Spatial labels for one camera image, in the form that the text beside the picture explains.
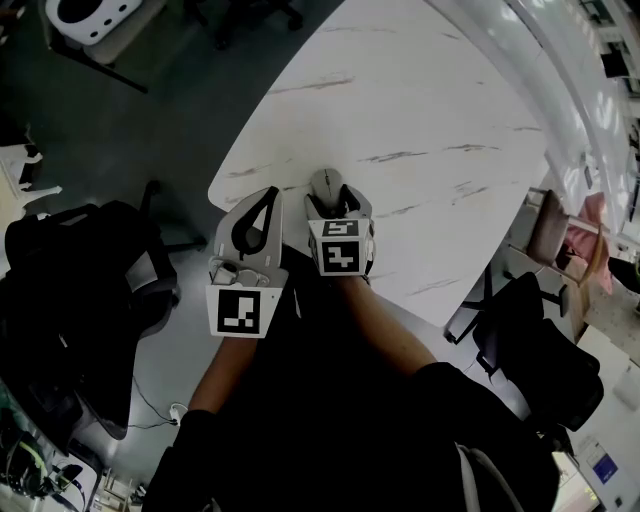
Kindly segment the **person's right forearm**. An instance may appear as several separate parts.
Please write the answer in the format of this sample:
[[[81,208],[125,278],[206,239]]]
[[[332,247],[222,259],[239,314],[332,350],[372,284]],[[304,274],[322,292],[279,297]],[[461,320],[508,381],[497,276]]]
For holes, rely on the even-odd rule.
[[[369,284],[357,276],[332,279],[364,338],[399,373],[412,376],[437,359],[380,303]]]

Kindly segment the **person's left forearm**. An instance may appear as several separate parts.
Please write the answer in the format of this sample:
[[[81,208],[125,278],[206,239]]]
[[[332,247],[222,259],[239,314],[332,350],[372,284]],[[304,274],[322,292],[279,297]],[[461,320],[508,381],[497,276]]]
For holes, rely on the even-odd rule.
[[[218,413],[250,367],[258,340],[225,337],[196,387],[188,411]]]

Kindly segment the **grey computer mouse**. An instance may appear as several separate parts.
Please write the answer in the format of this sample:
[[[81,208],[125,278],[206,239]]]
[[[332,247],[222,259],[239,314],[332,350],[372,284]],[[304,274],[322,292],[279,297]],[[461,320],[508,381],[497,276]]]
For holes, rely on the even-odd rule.
[[[341,218],[346,212],[342,175],[333,168],[316,171],[311,178],[311,200],[323,218]]]

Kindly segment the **white sheet with blue label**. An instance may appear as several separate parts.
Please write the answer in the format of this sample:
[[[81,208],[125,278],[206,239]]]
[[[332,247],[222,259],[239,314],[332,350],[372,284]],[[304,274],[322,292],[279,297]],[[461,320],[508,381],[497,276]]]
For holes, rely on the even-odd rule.
[[[618,472],[618,466],[598,441],[592,443],[587,462],[602,484],[607,484]]]

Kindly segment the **pink cloth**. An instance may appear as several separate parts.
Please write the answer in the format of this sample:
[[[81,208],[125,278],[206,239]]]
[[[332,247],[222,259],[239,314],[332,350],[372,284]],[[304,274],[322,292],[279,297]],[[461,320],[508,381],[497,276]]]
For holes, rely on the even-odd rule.
[[[605,198],[602,192],[587,196],[583,202],[579,217],[598,227],[602,224],[602,216],[605,212]],[[594,255],[597,243],[597,234],[571,225],[568,227],[565,244],[585,264],[589,264]],[[602,289],[611,295],[613,292],[612,275],[608,268],[609,246],[607,239],[603,239],[603,247],[599,263],[594,270],[594,277]]]

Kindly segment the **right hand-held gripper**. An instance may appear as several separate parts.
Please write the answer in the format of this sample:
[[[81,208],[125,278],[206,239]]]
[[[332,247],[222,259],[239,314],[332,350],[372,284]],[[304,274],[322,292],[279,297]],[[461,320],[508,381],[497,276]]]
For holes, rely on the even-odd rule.
[[[355,187],[343,184],[343,219],[325,219],[326,208],[315,195],[307,194],[304,206],[309,220],[309,246],[320,275],[367,276],[376,252],[370,201]]]

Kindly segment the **white cardboard cutout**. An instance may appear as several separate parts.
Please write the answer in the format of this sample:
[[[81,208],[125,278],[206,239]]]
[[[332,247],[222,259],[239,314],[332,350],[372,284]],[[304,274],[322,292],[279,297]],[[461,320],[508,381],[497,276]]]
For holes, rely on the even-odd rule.
[[[35,165],[43,159],[43,155],[38,150],[30,155],[29,148],[28,144],[0,146],[0,170],[6,177],[11,194],[22,205],[62,192],[60,186],[30,191],[30,183],[20,183],[25,166]]]

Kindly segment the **white rounded carrier with holes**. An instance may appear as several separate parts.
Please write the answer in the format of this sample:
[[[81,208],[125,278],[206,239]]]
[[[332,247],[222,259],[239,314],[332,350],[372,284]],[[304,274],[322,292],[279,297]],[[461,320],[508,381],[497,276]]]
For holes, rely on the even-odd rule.
[[[100,42],[143,0],[46,0],[45,14],[62,35],[82,45]]]

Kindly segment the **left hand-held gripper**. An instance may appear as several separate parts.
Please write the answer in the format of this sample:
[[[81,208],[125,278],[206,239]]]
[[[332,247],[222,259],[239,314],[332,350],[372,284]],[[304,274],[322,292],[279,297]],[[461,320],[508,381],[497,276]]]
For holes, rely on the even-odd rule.
[[[238,202],[220,221],[216,255],[260,260],[279,266],[282,253],[282,194],[270,186]],[[205,287],[210,332],[217,337],[265,338],[289,273],[253,269],[220,257],[209,261],[211,283]]]

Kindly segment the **white marble table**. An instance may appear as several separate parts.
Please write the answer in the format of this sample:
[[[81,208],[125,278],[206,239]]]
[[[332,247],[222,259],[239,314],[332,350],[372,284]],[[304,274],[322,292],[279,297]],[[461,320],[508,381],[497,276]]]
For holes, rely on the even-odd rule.
[[[640,245],[640,179],[628,142],[630,113],[606,78],[600,43],[575,0],[425,0],[495,66],[546,140],[532,180],[571,213],[605,197],[604,223]]]

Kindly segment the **brown cushioned wooden chair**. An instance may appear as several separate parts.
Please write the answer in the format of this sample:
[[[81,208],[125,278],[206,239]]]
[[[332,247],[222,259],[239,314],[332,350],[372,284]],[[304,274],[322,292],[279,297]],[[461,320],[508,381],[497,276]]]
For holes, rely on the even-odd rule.
[[[538,212],[528,244],[524,248],[519,248],[509,243],[508,247],[516,253],[527,256],[533,262],[550,268],[556,274],[574,282],[577,287],[584,286],[602,260],[604,242],[608,237],[604,225],[594,224],[568,214],[553,190],[542,190],[530,187],[529,191],[540,194],[542,200],[540,204],[531,202],[528,197],[526,197],[524,201],[526,206],[532,207]],[[592,259],[580,278],[572,276],[555,265],[556,258],[560,253],[569,227],[577,227],[582,231],[596,235]]]

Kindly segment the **black swivel chair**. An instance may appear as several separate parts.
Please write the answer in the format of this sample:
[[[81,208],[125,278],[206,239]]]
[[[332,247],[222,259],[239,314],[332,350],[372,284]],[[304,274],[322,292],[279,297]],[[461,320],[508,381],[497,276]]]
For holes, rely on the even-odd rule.
[[[511,382],[535,419],[576,432],[604,397],[600,363],[545,316],[543,301],[550,297],[526,272],[496,294],[463,302],[477,314],[459,336],[445,330],[444,337],[458,344],[471,335],[476,362],[488,377],[500,374]]]

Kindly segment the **person's black shirt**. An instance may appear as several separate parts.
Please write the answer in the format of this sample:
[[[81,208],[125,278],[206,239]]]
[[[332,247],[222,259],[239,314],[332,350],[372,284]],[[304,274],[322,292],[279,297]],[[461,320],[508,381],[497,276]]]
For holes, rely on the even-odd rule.
[[[187,412],[141,512],[551,512],[559,470],[485,386],[399,373],[330,277],[285,248],[267,337],[218,413]]]

